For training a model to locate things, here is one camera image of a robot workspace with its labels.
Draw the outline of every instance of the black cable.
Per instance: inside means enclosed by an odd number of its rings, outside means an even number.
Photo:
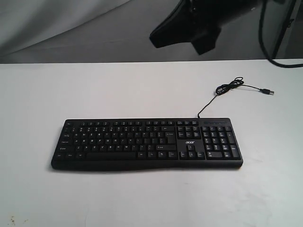
[[[276,62],[275,60],[273,60],[264,45],[263,42],[263,25],[264,25],[264,18],[265,18],[265,12],[266,12],[266,8],[267,8],[267,0],[263,0],[263,6],[262,6],[262,10],[261,10],[261,17],[260,17],[260,22],[259,22],[259,43],[260,43],[260,47],[261,50],[263,52],[263,54],[265,55],[266,59],[274,64],[275,66],[281,67],[281,68],[287,68],[287,69],[293,69],[293,68],[299,68],[299,67],[303,67],[303,64],[295,64],[295,65],[285,65],[285,64],[281,64]]]
[[[254,86],[245,85],[244,81],[243,81],[243,77],[237,77],[232,82],[230,82],[229,84],[222,84],[221,86],[217,87],[215,97],[213,97],[213,99],[206,106],[204,106],[203,109],[198,113],[198,118],[200,118],[201,112],[203,110],[205,110],[205,108],[207,108],[215,98],[225,94],[230,89],[234,89],[234,88],[237,88],[237,87],[240,87],[240,86],[251,87],[251,88],[257,89],[260,92],[262,92],[263,94],[267,94],[267,95],[273,95],[274,94],[274,91],[271,91],[271,90],[268,90],[268,89],[261,89],[261,88],[257,88],[257,87],[254,87]]]

